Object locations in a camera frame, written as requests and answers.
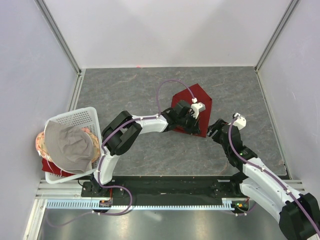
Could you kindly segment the red cloth napkin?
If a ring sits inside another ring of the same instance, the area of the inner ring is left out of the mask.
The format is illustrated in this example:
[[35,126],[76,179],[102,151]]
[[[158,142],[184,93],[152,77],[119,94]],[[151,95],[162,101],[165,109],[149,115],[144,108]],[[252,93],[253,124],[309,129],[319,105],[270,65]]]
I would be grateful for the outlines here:
[[[212,98],[205,92],[205,90],[198,84],[191,85],[189,89],[193,95],[197,98],[198,102],[204,104],[205,110],[199,113],[198,127],[200,133],[193,133],[194,136],[205,138],[207,135],[207,129],[209,126],[211,110],[212,110]],[[186,101],[188,104],[192,104],[192,96],[187,89],[184,89],[176,93],[172,97],[171,107],[175,107],[180,100]]]

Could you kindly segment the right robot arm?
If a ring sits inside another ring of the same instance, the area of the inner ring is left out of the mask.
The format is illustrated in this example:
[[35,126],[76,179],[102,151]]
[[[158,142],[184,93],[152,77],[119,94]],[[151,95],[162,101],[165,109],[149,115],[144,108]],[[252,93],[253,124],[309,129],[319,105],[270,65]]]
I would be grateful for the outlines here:
[[239,170],[240,179],[229,184],[235,197],[245,195],[267,211],[288,240],[308,240],[320,235],[320,207],[311,193],[301,193],[273,173],[243,144],[240,131],[246,119],[235,115],[230,123],[217,120],[207,136],[220,144],[230,164]]

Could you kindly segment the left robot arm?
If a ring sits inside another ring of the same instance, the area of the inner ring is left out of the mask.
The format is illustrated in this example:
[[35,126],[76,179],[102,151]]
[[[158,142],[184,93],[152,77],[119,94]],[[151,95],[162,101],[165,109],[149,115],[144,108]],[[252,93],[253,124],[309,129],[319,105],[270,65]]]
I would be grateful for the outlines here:
[[90,177],[92,191],[99,197],[109,193],[109,182],[120,156],[132,147],[138,136],[164,133],[176,128],[181,128],[189,135],[198,135],[201,133],[200,113],[205,109],[205,104],[194,98],[192,104],[181,100],[174,107],[154,115],[138,116],[122,111],[102,131],[101,158],[95,173]]

